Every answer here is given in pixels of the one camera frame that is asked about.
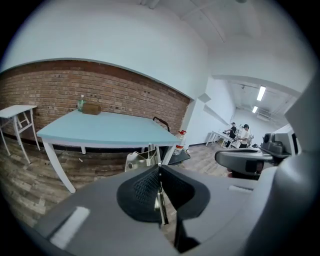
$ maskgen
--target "white wall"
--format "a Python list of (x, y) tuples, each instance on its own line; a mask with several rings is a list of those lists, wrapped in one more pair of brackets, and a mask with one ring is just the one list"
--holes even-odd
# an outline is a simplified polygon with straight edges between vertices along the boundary
[(258, 146), (260, 146), (260, 144), (263, 142), (262, 137), (265, 136), (266, 133), (273, 133), (281, 128), (280, 126), (276, 126), (271, 122), (256, 118), (255, 113), (241, 109), (235, 110), (232, 121), (235, 122), (237, 128), (240, 126), (240, 124), (242, 126), (248, 124), (251, 134), (254, 135), (251, 145), (256, 143)]
[(236, 107), (228, 84), (209, 77), (205, 93), (211, 100), (206, 103), (200, 99), (191, 102), (181, 126), (182, 130), (187, 131), (186, 148), (206, 142), (212, 130), (223, 131), (231, 127), (229, 123)]
[(208, 48), (173, 12), (108, 0), (53, 0), (20, 28), (1, 65), (82, 59), (160, 81), (186, 96), (203, 94)]
[(298, 97), (319, 63), (308, 45), (298, 39), (271, 41), (238, 36), (210, 49), (209, 65), (216, 79), (235, 78)]

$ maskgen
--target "white shirt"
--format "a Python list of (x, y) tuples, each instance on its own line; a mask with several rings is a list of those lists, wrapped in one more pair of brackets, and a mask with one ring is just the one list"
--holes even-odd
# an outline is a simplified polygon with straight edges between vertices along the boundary
[[(241, 138), (247, 138), (247, 139), (249, 139), (249, 137), (250, 137), (250, 130), (245, 130), (245, 129), (243, 129), (243, 132), (242, 132), (242, 134), (241, 134)], [(241, 140), (241, 144), (247, 144), (247, 143), (248, 143), (247, 140)]]

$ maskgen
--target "black shirt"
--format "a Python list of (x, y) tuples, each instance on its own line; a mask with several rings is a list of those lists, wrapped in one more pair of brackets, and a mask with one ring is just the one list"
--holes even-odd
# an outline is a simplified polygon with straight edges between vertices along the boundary
[(231, 127), (231, 131), (230, 131), (230, 135), (229, 135), (229, 137), (231, 139), (234, 139), (236, 137), (236, 130), (237, 130), (237, 128), (235, 126)]

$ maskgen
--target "baseboard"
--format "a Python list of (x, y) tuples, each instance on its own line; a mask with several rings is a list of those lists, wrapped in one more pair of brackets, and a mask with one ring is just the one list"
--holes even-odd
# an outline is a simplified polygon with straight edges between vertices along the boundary
[[(15, 135), (11, 135), (8, 133), (3, 133), (5, 137), (8, 137), (10, 139), (13, 139), (17, 141), (17, 137)], [(21, 141), (23, 143), (29, 144), (29, 145), (34, 145), (37, 146), (37, 143), (35, 140), (28, 139), (28, 138), (21, 138)], [(39, 146), (41, 148), (44, 148), (44, 144), (39, 141)], [(64, 146), (64, 145), (53, 145), (53, 148), (55, 150), (61, 150), (61, 151), (71, 151), (71, 152), (82, 152), (81, 147), (79, 146)], [(130, 148), (99, 148), (99, 147), (86, 147), (85, 151), (88, 153), (132, 153), (132, 152), (140, 152), (141, 148), (140, 147), (130, 147)]]
[(204, 143), (199, 143), (199, 144), (192, 144), (192, 145), (189, 145), (189, 147), (206, 145), (206, 144), (207, 144), (206, 142), (204, 142)]

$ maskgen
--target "light blue table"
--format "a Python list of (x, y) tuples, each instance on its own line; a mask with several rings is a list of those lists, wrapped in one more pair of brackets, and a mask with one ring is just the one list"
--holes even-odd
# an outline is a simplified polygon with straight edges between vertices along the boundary
[(143, 148), (149, 144), (169, 146), (162, 161), (167, 165), (179, 140), (149, 118), (101, 112), (83, 114), (74, 110), (37, 132), (52, 167), (71, 193), (76, 189), (59, 163), (53, 144), (89, 148)]

